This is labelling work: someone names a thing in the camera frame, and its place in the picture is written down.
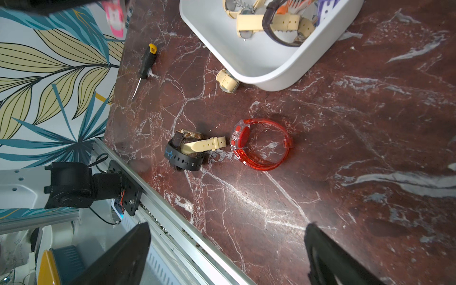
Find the beige strap watch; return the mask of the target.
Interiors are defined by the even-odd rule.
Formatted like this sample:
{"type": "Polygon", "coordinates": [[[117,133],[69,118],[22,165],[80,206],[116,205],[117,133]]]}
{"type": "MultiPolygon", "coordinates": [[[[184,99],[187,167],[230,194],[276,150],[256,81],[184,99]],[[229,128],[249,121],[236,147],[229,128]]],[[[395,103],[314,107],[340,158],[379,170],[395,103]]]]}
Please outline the beige strap watch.
{"type": "Polygon", "coordinates": [[[225,137],[212,137],[206,140],[184,143],[181,145],[180,151],[183,154],[190,155],[193,153],[216,151],[226,146],[227,142],[225,137]]]}

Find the purple white watch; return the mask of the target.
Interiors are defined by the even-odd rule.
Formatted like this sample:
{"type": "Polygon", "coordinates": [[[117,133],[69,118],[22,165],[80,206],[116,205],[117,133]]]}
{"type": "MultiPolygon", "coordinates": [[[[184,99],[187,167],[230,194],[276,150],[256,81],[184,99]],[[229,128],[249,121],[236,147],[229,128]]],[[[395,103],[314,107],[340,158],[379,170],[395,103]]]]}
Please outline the purple white watch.
{"type": "Polygon", "coordinates": [[[318,26],[325,21],[325,19],[328,17],[329,12],[331,12],[339,2],[340,2],[339,0],[318,0],[318,11],[317,11],[317,25],[318,26]]]}

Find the brown leather gold watch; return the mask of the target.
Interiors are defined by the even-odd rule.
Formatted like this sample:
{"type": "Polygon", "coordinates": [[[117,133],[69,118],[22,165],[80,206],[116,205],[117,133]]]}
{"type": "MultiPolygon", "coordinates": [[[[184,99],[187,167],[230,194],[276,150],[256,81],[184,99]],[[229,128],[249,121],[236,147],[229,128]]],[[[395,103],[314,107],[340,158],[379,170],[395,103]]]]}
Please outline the brown leather gold watch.
{"type": "Polygon", "coordinates": [[[262,18],[262,29],[276,43],[297,48],[315,31],[313,22],[300,14],[314,1],[279,1],[270,2],[262,18]],[[292,42],[287,42],[276,35],[276,32],[296,32],[292,42]]]}

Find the white orange watch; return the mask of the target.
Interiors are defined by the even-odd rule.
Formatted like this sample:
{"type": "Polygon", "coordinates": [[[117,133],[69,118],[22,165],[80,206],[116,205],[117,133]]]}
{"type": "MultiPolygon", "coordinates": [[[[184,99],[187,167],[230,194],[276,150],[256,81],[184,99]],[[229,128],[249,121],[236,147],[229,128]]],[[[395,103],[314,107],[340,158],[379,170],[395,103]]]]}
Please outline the white orange watch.
{"type": "Polygon", "coordinates": [[[288,0],[277,9],[276,14],[298,14],[300,11],[310,7],[315,0],[288,0]]]}

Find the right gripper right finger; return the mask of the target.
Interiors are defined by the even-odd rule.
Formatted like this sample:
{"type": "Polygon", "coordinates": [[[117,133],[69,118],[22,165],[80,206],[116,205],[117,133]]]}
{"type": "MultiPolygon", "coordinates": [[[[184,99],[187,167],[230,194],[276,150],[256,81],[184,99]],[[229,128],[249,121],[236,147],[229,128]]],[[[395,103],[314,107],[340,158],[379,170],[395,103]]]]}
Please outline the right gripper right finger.
{"type": "Polygon", "coordinates": [[[382,285],[383,282],[349,255],[315,223],[307,225],[304,242],[312,285],[382,285]]]}

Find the red translucent watch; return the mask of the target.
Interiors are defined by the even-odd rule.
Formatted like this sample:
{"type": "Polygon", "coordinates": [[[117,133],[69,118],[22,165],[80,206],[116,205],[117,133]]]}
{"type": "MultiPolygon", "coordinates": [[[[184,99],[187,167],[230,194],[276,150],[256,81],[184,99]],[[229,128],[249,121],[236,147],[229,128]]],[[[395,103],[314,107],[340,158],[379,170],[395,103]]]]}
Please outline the red translucent watch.
{"type": "Polygon", "coordinates": [[[268,172],[287,159],[293,139],[287,129],[277,122],[249,118],[236,123],[229,146],[242,164],[256,171],[268,172]]]}

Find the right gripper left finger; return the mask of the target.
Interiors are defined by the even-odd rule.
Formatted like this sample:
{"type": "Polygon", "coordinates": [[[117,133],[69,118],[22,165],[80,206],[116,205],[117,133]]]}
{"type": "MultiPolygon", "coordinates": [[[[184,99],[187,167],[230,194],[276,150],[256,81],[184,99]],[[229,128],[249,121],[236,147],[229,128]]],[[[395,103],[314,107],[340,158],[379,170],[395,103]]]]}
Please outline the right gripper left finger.
{"type": "Polygon", "coordinates": [[[138,285],[151,242],[147,223],[134,226],[124,237],[76,277],[72,285],[138,285]]]}

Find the beige square-face watch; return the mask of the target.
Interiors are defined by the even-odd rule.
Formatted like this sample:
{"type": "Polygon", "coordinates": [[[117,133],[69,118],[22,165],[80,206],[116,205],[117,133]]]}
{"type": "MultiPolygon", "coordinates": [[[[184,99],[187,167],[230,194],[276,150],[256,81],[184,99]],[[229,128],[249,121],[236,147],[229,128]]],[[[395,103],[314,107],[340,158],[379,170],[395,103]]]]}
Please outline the beige square-face watch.
{"type": "MultiPolygon", "coordinates": [[[[242,39],[249,39],[256,32],[263,32],[262,26],[263,15],[243,14],[236,19],[236,32],[242,39]]],[[[270,27],[273,32],[297,32],[301,38],[308,38],[315,30],[311,20],[301,17],[299,14],[282,14],[275,15],[272,18],[270,27]]]]}

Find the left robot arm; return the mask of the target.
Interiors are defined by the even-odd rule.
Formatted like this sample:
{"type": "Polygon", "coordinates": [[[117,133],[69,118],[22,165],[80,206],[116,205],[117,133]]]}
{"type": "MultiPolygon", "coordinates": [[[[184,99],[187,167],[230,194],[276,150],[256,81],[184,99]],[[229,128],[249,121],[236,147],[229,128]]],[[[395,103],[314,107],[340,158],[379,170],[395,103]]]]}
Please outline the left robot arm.
{"type": "Polygon", "coordinates": [[[45,166],[1,171],[1,209],[43,209],[51,171],[45,166]]]}

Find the pink white watch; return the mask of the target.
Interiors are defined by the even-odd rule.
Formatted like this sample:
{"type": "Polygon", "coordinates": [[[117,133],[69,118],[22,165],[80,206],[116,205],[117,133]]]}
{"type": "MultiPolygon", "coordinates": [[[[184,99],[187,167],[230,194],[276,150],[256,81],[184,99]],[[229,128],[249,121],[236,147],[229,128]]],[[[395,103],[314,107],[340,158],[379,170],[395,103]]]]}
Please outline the pink white watch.
{"type": "Polygon", "coordinates": [[[127,19],[126,3],[124,0],[103,1],[103,9],[106,13],[108,25],[115,37],[124,36],[127,19]]]}

